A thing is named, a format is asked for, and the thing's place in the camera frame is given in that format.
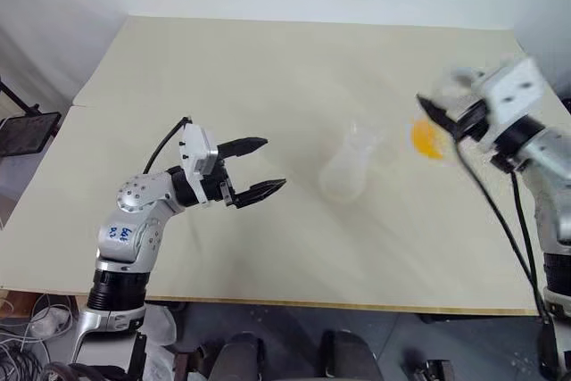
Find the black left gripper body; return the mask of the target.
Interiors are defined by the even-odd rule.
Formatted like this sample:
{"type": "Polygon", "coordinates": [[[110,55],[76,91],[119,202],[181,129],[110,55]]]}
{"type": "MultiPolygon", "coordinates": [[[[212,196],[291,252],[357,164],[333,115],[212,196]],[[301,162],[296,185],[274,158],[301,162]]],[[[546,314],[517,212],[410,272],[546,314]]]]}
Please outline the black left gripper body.
{"type": "Polygon", "coordinates": [[[216,161],[210,174],[201,179],[207,202],[223,202],[226,206],[236,204],[236,192],[226,169],[225,161],[216,161]]]}

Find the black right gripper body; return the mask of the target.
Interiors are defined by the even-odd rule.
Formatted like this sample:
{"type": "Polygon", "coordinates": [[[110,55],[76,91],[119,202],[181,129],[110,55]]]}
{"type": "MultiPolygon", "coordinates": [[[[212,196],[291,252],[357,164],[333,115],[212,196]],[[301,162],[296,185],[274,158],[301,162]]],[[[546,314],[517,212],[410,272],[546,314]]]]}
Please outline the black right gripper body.
{"type": "Polygon", "coordinates": [[[460,142],[465,138],[471,138],[480,142],[489,130],[487,115],[489,113],[484,100],[479,100],[472,104],[455,122],[451,133],[455,142],[460,142]]]}

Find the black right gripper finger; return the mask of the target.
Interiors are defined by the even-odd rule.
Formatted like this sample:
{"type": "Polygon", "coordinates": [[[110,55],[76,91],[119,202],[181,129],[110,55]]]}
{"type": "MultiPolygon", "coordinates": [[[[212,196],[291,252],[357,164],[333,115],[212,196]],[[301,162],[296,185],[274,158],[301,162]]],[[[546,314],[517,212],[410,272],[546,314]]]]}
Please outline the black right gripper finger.
{"type": "Polygon", "coordinates": [[[416,98],[420,107],[432,122],[452,137],[457,137],[459,135],[457,122],[448,116],[447,111],[444,108],[438,106],[432,100],[421,94],[416,94],[416,98]]]}

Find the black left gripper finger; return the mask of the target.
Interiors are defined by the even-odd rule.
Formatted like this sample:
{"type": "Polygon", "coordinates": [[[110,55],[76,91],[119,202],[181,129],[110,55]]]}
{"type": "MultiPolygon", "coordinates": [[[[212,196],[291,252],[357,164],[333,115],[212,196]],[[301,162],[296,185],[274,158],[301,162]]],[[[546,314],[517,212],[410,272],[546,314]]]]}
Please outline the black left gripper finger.
{"type": "Polygon", "coordinates": [[[286,184],[285,178],[271,179],[250,186],[247,190],[234,194],[232,204],[237,208],[259,203],[276,193],[286,184]]]}
{"type": "Polygon", "coordinates": [[[218,157],[226,160],[230,157],[241,157],[253,153],[266,145],[268,139],[263,137],[243,137],[218,145],[218,157]]]}

